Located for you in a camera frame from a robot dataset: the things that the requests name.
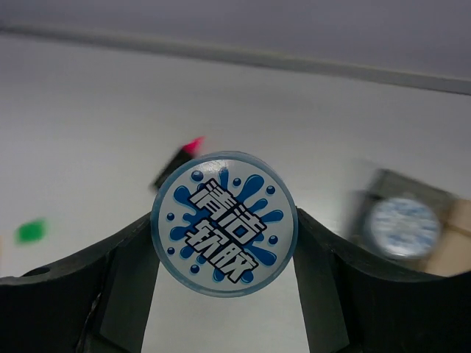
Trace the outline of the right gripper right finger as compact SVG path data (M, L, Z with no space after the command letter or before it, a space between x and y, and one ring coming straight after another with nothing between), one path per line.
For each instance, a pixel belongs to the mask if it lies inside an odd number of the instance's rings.
M311 352L468 352L470 274L404 268L298 210L294 252Z

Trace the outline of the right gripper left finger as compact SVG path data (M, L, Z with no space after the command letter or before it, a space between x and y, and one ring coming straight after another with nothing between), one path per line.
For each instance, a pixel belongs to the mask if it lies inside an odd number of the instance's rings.
M1 351L140 352L158 267L144 215L68 257L1 278Z

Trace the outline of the green highlighter cap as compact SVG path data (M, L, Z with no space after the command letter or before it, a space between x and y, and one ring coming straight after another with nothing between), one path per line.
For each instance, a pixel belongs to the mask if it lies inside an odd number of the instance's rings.
M17 244L35 243L46 236L47 222L45 218L36 218L21 224L15 231Z

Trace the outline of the blue white round jar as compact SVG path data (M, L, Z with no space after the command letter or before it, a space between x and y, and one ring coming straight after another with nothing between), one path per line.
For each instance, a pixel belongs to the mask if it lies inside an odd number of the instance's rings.
M298 238L294 200L264 161L239 151L198 157L159 187L152 242L166 270L206 296L265 288L286 268Z

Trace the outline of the black pink highlighter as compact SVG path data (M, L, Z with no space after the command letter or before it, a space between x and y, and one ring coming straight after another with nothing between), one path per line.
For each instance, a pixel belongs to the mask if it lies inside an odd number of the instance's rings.
M153 190L159 190L162 184L166 181L171 173L178 169L181 165L193 160L198 157L202 144L205 141L205 137L198 137L193 139L191 142L181 146L180 149L174 154L174 156L166 163L164 168L154 178L150 184L150 188Z

